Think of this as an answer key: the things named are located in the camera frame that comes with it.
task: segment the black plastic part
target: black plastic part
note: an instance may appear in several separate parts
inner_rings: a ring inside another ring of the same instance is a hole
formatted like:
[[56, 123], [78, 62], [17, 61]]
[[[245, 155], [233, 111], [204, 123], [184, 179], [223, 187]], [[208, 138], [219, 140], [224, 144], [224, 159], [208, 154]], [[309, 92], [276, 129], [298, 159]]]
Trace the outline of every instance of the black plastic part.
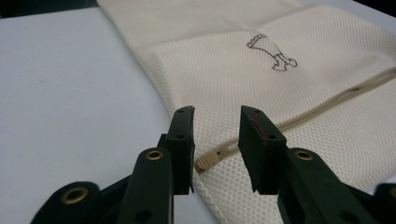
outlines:
[[396, 184], [380, 184], [373, 197], [380, 223], [396, 222]]
[[116, 223], [130, 175], [101, 190], [101, 218], [99, 223]]
[[117, 224], [173, 223], [172, 157], [165, 148], [140, 153], [118, 215]]
[[284, 210], [286, 213], [281, 213], [284, 222], [300, 216], [304, 220], [292, 223], [377, 223], [318, 154], [292, 148], [283, 162], [288, 181], [281, 186], [279, 207], [298, 203], [302, 208]]
[[375, 218], [379, 223], [384, 223], [381, 221], [384, 220], [381, 215], [382, 212], [380, 211], [381, 205], [375, 202], [373, 195], [370, 195], [359, 189], [355, 189], [347, 184], [345, 184], [345, 186], [373, 218]]
[[189, 194], [190, 188], [193, 192], [194, 109], [189, 105], [175, 111], [168, 134], [163, 134], [158, 144], [158, 147], [165, 147], [172, 154], [175, 195]]
[[98, 221], [100, 191], [90, 182], [75, 182], [58, 189], [41, 207], [32, 224], [83, 224]]
[[286, 138], [259, 109], [242, 106], [239, 149], [250, 176], [253, 191], [278, 194]]

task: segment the white mesh fabric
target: white mesh fabric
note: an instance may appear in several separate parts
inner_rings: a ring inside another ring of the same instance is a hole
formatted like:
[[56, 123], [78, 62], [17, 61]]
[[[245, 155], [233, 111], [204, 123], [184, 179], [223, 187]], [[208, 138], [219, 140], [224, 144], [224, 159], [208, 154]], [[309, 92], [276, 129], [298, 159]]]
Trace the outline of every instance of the white mesh fabric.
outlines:
[[[396, 172], [396, 80], [284, 132], [313, 150], [345, 183], [368, 190]], [[220, 223], [282, 223], [274, 196], [251, 192], [241, 154], [194, 177]]]
[[[196, 158], [237, 139], [241, 105], [257, 107], [281, 125], [382, 76], [395, 77], [396, 37], [333, 7], [293, 0], [98, 2], [169, 114], [196, 107]], [[395, 171], [395, 103], [380, 98], [366, 92], [289, 130], [289, 146], [315, 150], [344, 181], [370, 188]], [[388, 114], [381, 117], [374, 108]], [[393, 142], [378, 144], [384, 136]], [[240, 155], [194, 181], [220, 222], [280, 220], [275, 199], [251, 193]]]

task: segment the brass insert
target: brass insert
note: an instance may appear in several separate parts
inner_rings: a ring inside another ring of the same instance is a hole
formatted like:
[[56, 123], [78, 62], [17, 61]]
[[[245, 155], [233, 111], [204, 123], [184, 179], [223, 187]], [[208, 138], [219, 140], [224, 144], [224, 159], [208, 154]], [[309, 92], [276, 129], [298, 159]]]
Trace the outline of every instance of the brass insert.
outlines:
[[314, 159], [311, 153], [302, 150], [294, 152], [294, 156], [296, 156], [298, 159], [305, 161], [312, 161]]
[[146, 158], [151, 161], [159, 160], [162, 156], [163, 153], [161, 151], [150, 151], [148, 154], [146, 154]]
[[78, 203], [88, 195], [88, 190], [83, 187], [76, 187], [68, 190], [62, 195], [61, 201], [64, 204]]

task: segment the mesh laundry bag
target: mesh laundry bag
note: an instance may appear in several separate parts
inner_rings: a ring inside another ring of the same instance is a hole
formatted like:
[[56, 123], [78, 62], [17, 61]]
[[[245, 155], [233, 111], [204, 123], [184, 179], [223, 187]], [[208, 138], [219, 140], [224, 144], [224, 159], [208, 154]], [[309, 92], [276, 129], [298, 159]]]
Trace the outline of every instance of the mesh laundry bag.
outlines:
[[295, 0], [98, 0], [169, 112], [194, 105], [194, 185], [221, 223], [277, 223], [237, 151], [241, 105], [369, 189], [396, 172], [396, 37]]

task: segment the screw hole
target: screw hole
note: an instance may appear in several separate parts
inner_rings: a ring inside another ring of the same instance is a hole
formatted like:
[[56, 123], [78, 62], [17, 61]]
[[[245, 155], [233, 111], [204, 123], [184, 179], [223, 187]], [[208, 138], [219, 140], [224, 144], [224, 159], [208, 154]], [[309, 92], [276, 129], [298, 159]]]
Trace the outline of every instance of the screw hole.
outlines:
[[148, 222], [152, 217], [149, 210], [141, 210], [134, 215], [134, 220], [139, 223]]
[[73, 204], [82, 201], [88, 195], [88, 190], [83, 187], [77, 187], [68, 190], [62, 195], [61, 201], [64, 204]]
[[294, 153], [294, 156], [296, 156], [298, 159], [305, 160], [305, 161], [312, 161], [314, 159], [312, 154], [309, 152], [306, 152], [306, 151], [296, 151]]
[[353, 213], [348, 211], [342, 211], [340, 218], [343, 219], [346, 223], [351, 223], [351, 224], [361, 223]]
[[159, 160], [162, 156], [163, 153], [161, 151], [150, 151], [148, 154], [146, 154], [146, 158], [151, 161]]

